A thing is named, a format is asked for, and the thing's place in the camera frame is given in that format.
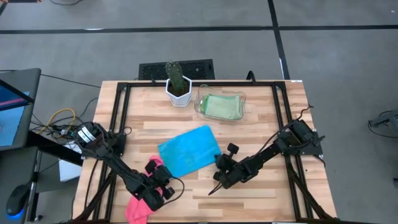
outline cactus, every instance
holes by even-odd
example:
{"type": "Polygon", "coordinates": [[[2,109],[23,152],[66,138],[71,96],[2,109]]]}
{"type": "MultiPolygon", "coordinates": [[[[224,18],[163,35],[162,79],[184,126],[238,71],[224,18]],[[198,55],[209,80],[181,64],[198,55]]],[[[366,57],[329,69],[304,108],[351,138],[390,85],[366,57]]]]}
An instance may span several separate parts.
{"type": "Polygon", "coordinates": [[[172,82],[173,89],[175,90],[174,95],[183,94],[184,91],[184,78],[182,77],[181,65],[178,62],[167,62],[166,72],[172,82]]]}

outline yellow cable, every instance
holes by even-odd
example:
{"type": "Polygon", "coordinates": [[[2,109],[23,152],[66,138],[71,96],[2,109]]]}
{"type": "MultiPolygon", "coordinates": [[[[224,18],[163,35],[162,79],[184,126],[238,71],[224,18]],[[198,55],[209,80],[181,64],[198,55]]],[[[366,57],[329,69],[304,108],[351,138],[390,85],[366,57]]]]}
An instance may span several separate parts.
{"type": "Polygon", "coordinates": [[[54,117],[57,115],[57,114],[59,114],[59,113],[61,113],[61,112],[64,112],[64,111],[71,111],[72,113],[73,113],[73,120],[70,122],[70,125],[69,125],[69,127],[68,127],[68,131],[69,131],[69,129],[70,129],[70,126],[73,124],[73,122],[75,122],[75,120],[76,120],[76,113],[75,113],[75,111],[73,110],[73,109],[71,109],[71,108],[64,108],[64,109],[60,109],[60,110],[58,110],[57,112],[55,112],[52,116],[51,116],[51,118],[49,119],[49,121],[47,122],[47,124],[40,130],[40,131],[37,131],[36,132],[36,134],[42,134],[43,133],[43,131],[46,129],[46,128],[48,128],[49,127],[49,124],[51,124],[51,122],[52,122],[52,120],[54,119],[54,117]]]}

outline potted cactus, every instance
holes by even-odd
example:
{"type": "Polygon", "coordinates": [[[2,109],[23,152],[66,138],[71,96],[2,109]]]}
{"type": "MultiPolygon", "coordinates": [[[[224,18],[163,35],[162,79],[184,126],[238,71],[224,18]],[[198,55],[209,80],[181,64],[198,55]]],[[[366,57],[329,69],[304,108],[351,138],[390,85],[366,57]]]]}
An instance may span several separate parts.
{"type": "Polygon", "coordinates": [[[192,81],[183,76],[178,62],[167,62],[165,66],[169,79],[166,81],[166,93],[173,106],[185,107],[192,97],[192,81]]]}

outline green cloth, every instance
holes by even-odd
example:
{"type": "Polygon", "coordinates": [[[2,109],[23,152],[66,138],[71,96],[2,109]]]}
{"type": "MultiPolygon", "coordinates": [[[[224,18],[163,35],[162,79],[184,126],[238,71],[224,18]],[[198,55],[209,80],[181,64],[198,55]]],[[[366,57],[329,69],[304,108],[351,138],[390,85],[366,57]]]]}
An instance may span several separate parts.
{"type": "Polygon", "coordinates": [[[243,117],[243,102],[239,96],[206,95],[200,106],[203,114],[228,120],[241,119],[243,117]]]}

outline glass dish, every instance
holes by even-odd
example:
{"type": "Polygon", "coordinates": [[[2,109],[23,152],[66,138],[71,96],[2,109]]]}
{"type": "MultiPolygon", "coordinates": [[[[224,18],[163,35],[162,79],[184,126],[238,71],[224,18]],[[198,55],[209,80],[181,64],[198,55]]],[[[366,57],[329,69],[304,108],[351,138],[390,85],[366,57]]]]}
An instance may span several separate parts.
{"type": "Polygon", "coordinates": [[[193,106],[199,118],[220,121],[237,121],[243,118],[246,94],[242,91],[227,91],[199,86],[193,106]]]}

